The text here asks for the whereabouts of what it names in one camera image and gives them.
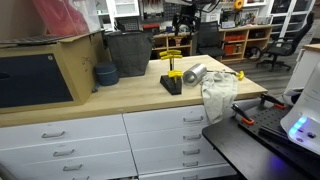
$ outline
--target black desk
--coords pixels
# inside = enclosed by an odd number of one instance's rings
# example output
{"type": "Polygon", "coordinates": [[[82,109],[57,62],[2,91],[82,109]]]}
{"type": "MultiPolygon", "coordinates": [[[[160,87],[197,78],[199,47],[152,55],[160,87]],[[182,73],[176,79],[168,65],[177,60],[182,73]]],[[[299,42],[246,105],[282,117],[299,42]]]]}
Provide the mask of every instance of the black desk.
{"type": "MultiPolygon", "coordinates": [[[[249,109],[259,101],[239,101],[237,104],[249,109]]],[[[249,180],[309,179],[240,129],[237,120],[231,116],[232,111],[229,111],[223,121],[204,128],[202,134],[239,174],[249,180]]]]}

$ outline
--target black base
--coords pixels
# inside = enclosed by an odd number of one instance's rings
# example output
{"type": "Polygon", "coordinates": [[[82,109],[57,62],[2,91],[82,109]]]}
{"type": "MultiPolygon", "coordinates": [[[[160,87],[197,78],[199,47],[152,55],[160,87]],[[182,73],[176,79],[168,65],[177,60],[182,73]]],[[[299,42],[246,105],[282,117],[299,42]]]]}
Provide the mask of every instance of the black base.
{"type": "Polygon", "coordinates": [[[181,77],[178,77],[177,82],[174,83],[173,79],[169,78],[167,75],[163,75],[160,78],[160,83],[162,84],[163,87],[167,89],[167,91],[171,95],[181,94],[181,89],[182,89],[181,77]]]}
{"type": "Polygon", "coordinates": [[[291,162],[313,178],[320,177],[320,156],[291,142],[280,125],[281,119],[291,110],[271,107],[251,116],[252,126],[240,122],[239,126],[247,133],[271,148],[275,153],[291,162]]]}

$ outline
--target silver cylinder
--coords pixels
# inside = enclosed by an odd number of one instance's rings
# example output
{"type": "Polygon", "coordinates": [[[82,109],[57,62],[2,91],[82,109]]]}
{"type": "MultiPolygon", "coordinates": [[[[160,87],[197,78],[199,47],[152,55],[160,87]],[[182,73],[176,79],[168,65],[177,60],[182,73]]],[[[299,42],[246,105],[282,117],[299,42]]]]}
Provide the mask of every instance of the silver cylinder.
{"type": "Polygon", "coordinates": [[[183,73],[183,82],[187,86],[197,85],[204,75],[207,73],[207,68],[203,64],[195,64],[190,69],[183,73]]]}

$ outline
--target blue cylinder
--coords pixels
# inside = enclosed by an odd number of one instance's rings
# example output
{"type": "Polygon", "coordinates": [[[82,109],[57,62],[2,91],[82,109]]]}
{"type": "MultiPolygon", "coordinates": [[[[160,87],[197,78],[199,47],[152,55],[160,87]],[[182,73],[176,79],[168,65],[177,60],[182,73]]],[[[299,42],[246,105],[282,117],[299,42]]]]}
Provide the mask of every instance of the blue cylinder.
{"type": "Polygon", "coordinates": [[[101,86],[110,86],[119,82],[117,68],[112,62],[98,63],[95,71],[101,86]]]}

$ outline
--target white cloth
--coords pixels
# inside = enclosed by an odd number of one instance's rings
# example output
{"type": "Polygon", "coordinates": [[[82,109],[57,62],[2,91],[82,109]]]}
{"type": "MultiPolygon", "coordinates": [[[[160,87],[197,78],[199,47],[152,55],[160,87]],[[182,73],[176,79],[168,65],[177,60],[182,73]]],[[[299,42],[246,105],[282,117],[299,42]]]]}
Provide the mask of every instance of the white cloth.
{"type": "Polygon", "coordinates": [[[238,80],[230,73],[208,72],[201,84],[207,116],[212,124],[220,122],[225,109],[231,107],[238,94],[238,80]]]}

